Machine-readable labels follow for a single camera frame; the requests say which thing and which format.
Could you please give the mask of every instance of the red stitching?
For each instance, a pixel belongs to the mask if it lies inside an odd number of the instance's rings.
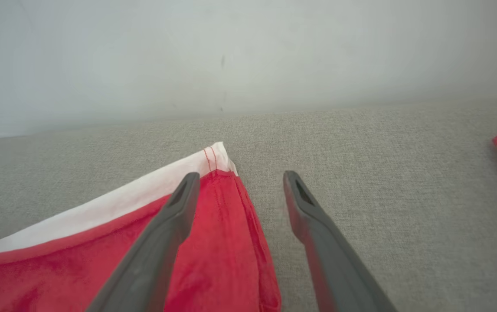
[[[206,154],[206,149],[203,149],[203,151],[204,151],[204,156],[206,156],[206,160],[208,161],[208,170],[209,170],[208,173],[210,173],[210,172],[212,172],[212,168],[210,166],[210,160],[208,158],[208,155]]]
[[[217,160],[216,160],[216,154],[215,152],[213,151],[213,148],[212,146],[210,147],[212,149],[212,154],[214,154],[214,165],[216,166],[216,170],[217,170]]]

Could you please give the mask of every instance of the white fabric trim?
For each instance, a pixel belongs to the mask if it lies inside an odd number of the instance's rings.
[[[0,253],[87,231],[173,193],[189,172],[199,172],[200,176],[204,176],[215,169],[233,171],[238,176],[235,164],[227,156],[223,142],[215,143],[88,203],[4,237],[0,239]]]

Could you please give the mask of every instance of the white wall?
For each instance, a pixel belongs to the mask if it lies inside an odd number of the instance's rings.
[[[497,95],[497,0],[0,0],[0,137]]]

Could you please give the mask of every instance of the sofa cushion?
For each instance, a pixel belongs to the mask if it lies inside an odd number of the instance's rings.
[[[316,310],[282,174],[296,170],[399,311],[497,310],[497,100],[229,116],[0,139],[0,238],[217,141],[286,311]]]

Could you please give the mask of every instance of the gray upholstery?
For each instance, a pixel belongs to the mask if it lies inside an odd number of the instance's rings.
[[[401,312],[497,311],[497,101],[141,123],[0,139],[0,238],[224,141],[286,311],[316,310],[296,170]]]

